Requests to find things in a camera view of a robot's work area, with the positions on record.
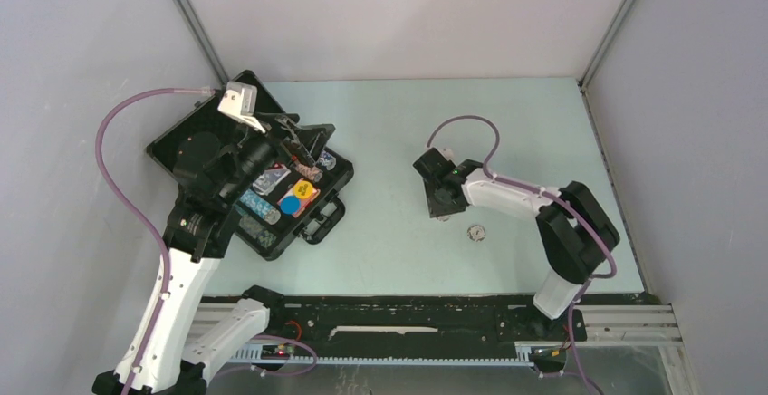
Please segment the green and blue chip stack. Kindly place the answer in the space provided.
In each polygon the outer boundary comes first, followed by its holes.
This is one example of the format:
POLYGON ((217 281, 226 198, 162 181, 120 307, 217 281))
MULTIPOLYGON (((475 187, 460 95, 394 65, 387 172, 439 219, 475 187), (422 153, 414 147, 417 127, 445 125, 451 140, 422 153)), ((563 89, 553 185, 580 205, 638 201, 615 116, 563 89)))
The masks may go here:
POLYGON ((316 162, 317 166, 324 170, 333 170, 337 165, 337 158, 328 150, 323 150, 316 162))

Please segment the black poker set case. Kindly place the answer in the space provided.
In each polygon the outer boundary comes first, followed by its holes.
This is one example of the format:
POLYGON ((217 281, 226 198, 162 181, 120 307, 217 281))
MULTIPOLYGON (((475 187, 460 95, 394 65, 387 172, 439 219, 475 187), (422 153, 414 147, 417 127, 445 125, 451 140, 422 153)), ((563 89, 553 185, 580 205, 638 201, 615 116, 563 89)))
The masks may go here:
POLYGON ((233 236, 273 261, 296 239, 319 244, 342 220, 352 163, 330 124, 303 125, 245 70, 150 142, 178 185, 163 232, 192 260, 222 258, 233 236))

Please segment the all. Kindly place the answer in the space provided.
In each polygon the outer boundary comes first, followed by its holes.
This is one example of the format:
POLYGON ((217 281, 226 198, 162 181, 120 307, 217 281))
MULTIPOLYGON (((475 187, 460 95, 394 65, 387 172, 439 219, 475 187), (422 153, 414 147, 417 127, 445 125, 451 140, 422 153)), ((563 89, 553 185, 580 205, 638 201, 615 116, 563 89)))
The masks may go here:
POLYGON ((290 173, 291 170, 289 167, 282 163, 275 163, 264 172, 264 176, 269 182, 280 182, 290 173))

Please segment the yellow big blind button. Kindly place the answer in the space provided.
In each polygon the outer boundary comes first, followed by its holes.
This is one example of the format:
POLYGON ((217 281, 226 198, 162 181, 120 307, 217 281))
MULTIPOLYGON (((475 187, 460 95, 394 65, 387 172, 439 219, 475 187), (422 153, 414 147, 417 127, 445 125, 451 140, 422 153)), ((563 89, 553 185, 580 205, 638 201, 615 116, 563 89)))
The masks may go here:
POLYGON ((315 192, 314 185, 310 181, 307 181, 304 179, 298 181, 293 186, 293 194, 301 200, 311 198, 314 192, 315 192))

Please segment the clear round dealer button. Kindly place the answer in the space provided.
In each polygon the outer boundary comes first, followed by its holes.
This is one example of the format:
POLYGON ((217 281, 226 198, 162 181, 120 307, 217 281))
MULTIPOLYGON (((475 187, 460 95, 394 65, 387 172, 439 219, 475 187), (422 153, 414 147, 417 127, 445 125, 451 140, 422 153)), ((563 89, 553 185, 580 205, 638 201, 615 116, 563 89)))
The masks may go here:
POLYGON ((252 190, 260 196, 268 195, 283 179, 284 174, 280 171, 265 172, 253 183, 252 190))

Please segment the teal green chip stack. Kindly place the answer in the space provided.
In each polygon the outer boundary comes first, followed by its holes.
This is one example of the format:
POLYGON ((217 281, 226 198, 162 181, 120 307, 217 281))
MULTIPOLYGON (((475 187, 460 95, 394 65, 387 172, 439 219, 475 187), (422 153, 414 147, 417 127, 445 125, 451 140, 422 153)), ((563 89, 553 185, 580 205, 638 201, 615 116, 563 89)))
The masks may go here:
POLYGON ((239 228, 242 230, 245 237, 255 246, 269 249, 276 242, 275 234, 247 214, 241 215, 239 228))

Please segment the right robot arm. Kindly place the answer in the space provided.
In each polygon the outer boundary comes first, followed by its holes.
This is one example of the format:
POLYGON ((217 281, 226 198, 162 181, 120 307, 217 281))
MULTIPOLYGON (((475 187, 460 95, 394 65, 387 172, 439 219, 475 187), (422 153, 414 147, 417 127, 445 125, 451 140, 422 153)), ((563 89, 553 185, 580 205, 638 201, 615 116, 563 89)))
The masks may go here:
POLYGON ((584 285, 607 263, 617 272, 613 249, 618 229, 590 189, 578 181, 562 188, 540 187, 497 175, 482 162, 459 164, 430 148, 413 167, 423 179, 430 217, 450 217, 469 207, 484 207, 512 217, 534 220, 549 272, 526 315, 532 335, 553 337, 563 326, 562 315, 584 285))

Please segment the light blue chip stack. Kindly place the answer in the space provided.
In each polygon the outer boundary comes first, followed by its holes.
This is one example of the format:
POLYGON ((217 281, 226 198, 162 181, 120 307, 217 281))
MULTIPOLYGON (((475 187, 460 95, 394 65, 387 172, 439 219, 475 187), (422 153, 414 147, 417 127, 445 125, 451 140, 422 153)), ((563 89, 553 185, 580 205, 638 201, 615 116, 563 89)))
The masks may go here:
POLYGON ((276 224, 281 218, 280 210, 253 192, 253 190, 247 190, 239 198, 239 201, 269 225, 276 224))

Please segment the blue round chip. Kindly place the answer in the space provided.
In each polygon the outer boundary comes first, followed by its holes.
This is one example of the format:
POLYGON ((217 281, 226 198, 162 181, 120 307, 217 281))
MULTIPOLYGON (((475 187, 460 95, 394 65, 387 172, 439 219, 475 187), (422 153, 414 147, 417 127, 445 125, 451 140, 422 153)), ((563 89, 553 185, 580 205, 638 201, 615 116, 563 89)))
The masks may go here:
POLYGON ((285 196, 280 200, 280 209, 285 215, 294 216, 302 207, 302 201, 293 195, 285 196))

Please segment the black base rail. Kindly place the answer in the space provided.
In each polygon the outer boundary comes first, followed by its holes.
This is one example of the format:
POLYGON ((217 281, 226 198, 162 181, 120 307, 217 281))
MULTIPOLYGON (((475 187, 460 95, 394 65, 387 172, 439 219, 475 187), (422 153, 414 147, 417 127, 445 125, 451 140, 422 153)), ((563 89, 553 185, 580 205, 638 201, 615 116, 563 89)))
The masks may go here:
POLYGON ((266 332, 322 359, 514 360, 517 347, 587 340, 580 311, 551 321, 530 295, 270 298, 266 332))

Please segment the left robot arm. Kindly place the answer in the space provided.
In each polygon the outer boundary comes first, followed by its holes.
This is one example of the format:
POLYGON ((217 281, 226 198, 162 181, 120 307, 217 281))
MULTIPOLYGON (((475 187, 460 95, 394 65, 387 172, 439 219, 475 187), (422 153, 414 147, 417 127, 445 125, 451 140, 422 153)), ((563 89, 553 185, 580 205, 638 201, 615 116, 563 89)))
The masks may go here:
POLYGON ((189 342, 197 307, 241 217, 239 198, 273 164, 313 165, 335 128, 301 125, 293 114, 258 114, 217 129, 179 123, 161 139, 178 196, 166 229, 155 234, 160 264, 139 328, 119 364, 99 374, 95 394, 203 394, 229 358, 261 333, 275 337, 285 311, 253 298, 189 342))

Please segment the purple and orange chip stack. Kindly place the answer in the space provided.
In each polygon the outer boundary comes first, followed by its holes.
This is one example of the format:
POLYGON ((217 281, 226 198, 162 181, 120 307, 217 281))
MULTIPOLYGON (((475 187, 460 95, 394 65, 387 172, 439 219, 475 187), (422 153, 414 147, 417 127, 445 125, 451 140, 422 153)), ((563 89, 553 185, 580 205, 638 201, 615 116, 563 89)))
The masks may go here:
POLYGON ((301 162, 295 161, 293 163, 293 168, 297 173, 310 180, 311 182, 320 182, 322 180, 323 171, 317 166, 310 167, 302 164, 301 162))

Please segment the red playing card deck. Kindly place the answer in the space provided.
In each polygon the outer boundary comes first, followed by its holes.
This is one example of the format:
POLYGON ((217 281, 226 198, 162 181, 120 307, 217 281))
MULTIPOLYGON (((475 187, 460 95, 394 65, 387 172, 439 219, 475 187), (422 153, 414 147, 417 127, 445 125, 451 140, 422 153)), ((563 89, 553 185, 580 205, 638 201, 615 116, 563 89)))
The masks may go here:
POLYGON ((289 187, 279 200, 278 207, 286 216, 299 217, 320 193, 311 181, 300 179, 289 187))

